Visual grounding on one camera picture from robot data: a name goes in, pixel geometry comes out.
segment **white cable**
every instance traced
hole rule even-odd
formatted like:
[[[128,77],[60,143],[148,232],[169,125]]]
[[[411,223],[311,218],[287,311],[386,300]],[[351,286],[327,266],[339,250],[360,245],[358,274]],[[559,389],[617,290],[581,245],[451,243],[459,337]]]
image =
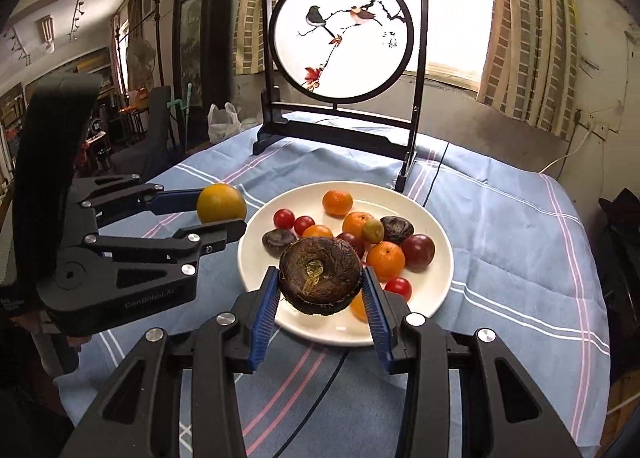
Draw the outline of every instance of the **white cable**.
[[[560,157],[559,159],[556,159],[551,164],[549,164],[547,167],[545,167],[545,169],[543,169],[542,171],[539,171],[538,174],[541,175],[546,170],[548,170],[552,165],[556,164],[556,162],[560,162],[562,159],[567,159],[567,158],[571,157],[572,155],[575,155],[578,152],[578,149],[582,148],[582,145],[587,140],[587,137],[589,135],[591,135],[591,127],[589,128],[589,131],[587,131],[587,134],[584,136],[584,139],[582,139],[582,141],[580,142],[578,147],[574,149],[574,151],[572,151],[571,153],[566,154],[564,157]]]
[[[626,399],[621,404],[617,405],[615,408],[609,409],[609,411],[607,411],[607,416],[609,416],[611,413],[615,413],[616,411],[618,411],[619,409],[624,408],[625,406],[628,406],[629,404],[631,404],[634,400],[637,400],[638,398],[640,398],[640,391],[638,391],[638,393],[636,393],[634,396],[630,396],[628,399]]]

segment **orange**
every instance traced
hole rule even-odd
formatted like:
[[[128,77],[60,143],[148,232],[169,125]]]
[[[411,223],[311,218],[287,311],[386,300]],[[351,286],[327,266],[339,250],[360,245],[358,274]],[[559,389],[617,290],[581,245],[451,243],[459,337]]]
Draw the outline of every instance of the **orange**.
[[[246,218],[246,202],[232,185],[215,183],[205,187],[196,204],[198,218],[202,223]]]
[[[326,236],[333,238],[334,234],[326,225],[312,225],[302,233],[303,238],[308,238],[309,236]]]
[[[397,278],[404,269],[404,263],[404,252],[391,242],[380,242],[367,254],[367,265],[373,267],[380,281]]]
[[[345,216],[353,207],[353,198],[346,191],[327,191],[322,197],[322,207],[331,216]]]
[[[373,218],[369,213],[363,213],[362,211],[354,211],[349,213],[347,218],[342,222],[342,232],[353,234],[358,238],[362,238],[362,226]]]
[[[367,323],[367,311],[364,309],[364,301],[362,300],[362,291],[353,298],[350,304],[351,311],[363,323]]]

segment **blue tablecloth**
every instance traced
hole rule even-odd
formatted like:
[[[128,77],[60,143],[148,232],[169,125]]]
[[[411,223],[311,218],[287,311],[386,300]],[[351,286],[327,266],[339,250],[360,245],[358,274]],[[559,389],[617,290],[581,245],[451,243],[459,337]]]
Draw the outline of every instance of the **blue tablecloth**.
[[[406,141],[406,132],[395,128],[293,116]],[[393,187],[401,165],[377,155],[293,139],[283,139],[254,157],[256,131],[200,152],[154,182],[171,190],[223,180],[238,187],[252,215],[271,198],[317,181],[360,180]],[[566,193],[544,175],[447,147],[424,135],[418,137],[418,158],[404,193],[422,205],[426,202],[453,247],[454,280],[434,319],[460,333],[471,334],[479,327],[498,332],[555,407],[583,455],[592,457],[607,408],[609,334],[589,243]],[[162,238],[197,223],[194,212],[164,217],[145,212],[101,232]],[[148,328],[162,326],[169,333],[195,329],[233,305],[243,291],[237,250],[238,245],[231,244],[202,258],[198,296],[192,303],[100,333],[84,346],[79,369],[56,380],[75,423]],[[322,346],[284,330],[274,334],[258,372],[237,379],[247,454],[273,456],[336,372],[316,411],[282,456],[393,456],[406,379],[386,375],[372,348]],[[460,455],[456,377],[451,372],[450,456]],[[183,456],[191,454],[189,388],[187,374],[180,420]]]

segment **fruit plate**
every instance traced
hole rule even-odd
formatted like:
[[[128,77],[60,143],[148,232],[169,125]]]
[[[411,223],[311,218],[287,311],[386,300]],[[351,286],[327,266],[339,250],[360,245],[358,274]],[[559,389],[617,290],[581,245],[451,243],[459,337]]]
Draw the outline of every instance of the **fruit plate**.
[[[401,216],[409,220],[416,234],[427,234],[436,247],[435,257],[426,271],[412,273],[404,269],[401,277],[411,282],[413,294],[409,308],[427,317],[440,307],[449,292],[453,278],[453,251],[444,230],[422,206],[402,194],[370,183],[331,181],[304,185],[281,194],[262,206],[249,220],[246,233],[238,245],[238,268],[247,291],[260,288],[268,266],[278,266],[262,246],[262,235],[274,228],[273,215],[278,209],[291,209],[296,218],[308,215],[316,224],[328,226],[334,236],[342,232],[342,219],[324,212],[322,197],[332,189],[348,191],[353,196],[351,211],[364,211],[375,218]],[[333,315],[306,315],[281,299],[276,323],[296,335],[311,341],[340,346],[372,344],[369,325],[359,321],[346,308]]]

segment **plate rim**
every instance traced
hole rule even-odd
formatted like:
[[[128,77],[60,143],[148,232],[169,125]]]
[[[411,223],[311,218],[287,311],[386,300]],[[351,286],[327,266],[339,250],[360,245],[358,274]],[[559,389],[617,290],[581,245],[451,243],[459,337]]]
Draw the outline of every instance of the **plate rim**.
[[[408,201],[412,202],[413,204],[421,207],[421,209],[423,209],[423,211],[425,213],[427,213],[427,215],[429,215],[431,217],[431,219],[435,222],[435,224],[438,226],[438,228],[440,229],[440,231],[444,234],[444,238],[447,242],[447,253],[449,254],[450,260],[451,260],[451,268],[449,271],[449,277],[447,278],[448,281],[448,285],[446,290],[444,291],[444,293],[442,294],[442,297],[440,298],[438,305],[436,306],[436,308],[434,308],[433,312],[428,315],[427,317],[432,317],[442,306],[442,304],[444,303],[444,300],[447,298],[447,295],[449,295],[449,291],[451,289],[451,283],[453,280],[453,271],[454,271],[454,267],[455,267],[455,261],[453,258],[453,248],[451,247],[451,241],[449,240],[449,237],[447,236],[447,232],[442,228],[442,225],[440,225],[440,222],[438,222],[438,220],[435,218],[435,216],[433,214],[431,214],[431,212],[424,206],[422,206],[421,204],[417,203],[416,201],[412,200],[411,198],[409,198],[408,196],[402,194],[402,193],[398,193],[398,191],[395,191],[393,189],[389,189],[388,187],[383,187],[381,185],[378,184],[374,184],[374,183],[369,183],[369,182],[362,182],[359,180],[325,180],[325,181],[320,181],[320,182],[313,182],[313,183],[308,183],[305,185],[299,185],[298,187],[294,187],[293,189],[290,189],[289,191],[285,191],[284,193],[280,193],[277,196],[274,196],[273,198],[271,198],[268,202],[266,202],[263,206],[260,207],[260,209],[258,209],[252,216],[251,218],[249,218],[249,221],[246,223],[246,231],[245,234],[242,235],[242,237],[240,238],[239,242],[238,242],[238,253],[236,255],[236,261],[238,264],[238,273],[240,274],[240,278],[242,279],[242,287],[244,288],[245,291],[249,292],[249,289],[247,287],[247,283],[246,283],[246,279],[244,277],[244,273],[242,271],[242,265],[240,263],[240,254],[242,252],[242,245],[244,244],[244,236],[246,235],[247,231],[249,230],[249,226],[251,225],[251,223],[254,221],[254,219],[256,218],[257,214],[265,207],[267,207],[268,205],[270,205],[274,200],[279,199],[282,196],[285,196],[287,194],[293,193],[294,191],[297,191],[299,189],[303,189],[305,187],[313,187],[313,186],[317,186],[317,185],[324,185],[324,184],[356,184],[356,185],[362,185],[364,187],[376,187],[379,189],[384,190],[385,192],[389,192],[389,193],[396,193],[401,197],[404,197],[405,199],[407,199]],[[326,345],[330,345],[330,346],[350,346],[350,347],[360,347],[360,346],[371,346],[373,345],[373,339],[371,338],[371,335],[369,335],[369,338],[367,340],[361,340],[361,341],[351,341],[351,342],[345,342],[345,341],[340,341],[337,342],[335,340],[332,341],[328,341],[325,338],[322,337],[313,337],[310,336],[308,332],[302,331],[301,329],[298,329],[295,326],[291,326],[290,324],[281,324],[277,321],[277,314],[276,314],[276,324],[286,330],[287,332],[290,332],[292,334],[295,334],[298,337],[302,337],[302,339],[311,341],[311,342],[317,342],[317,343],[322,343],[322,344],[326,344]]]

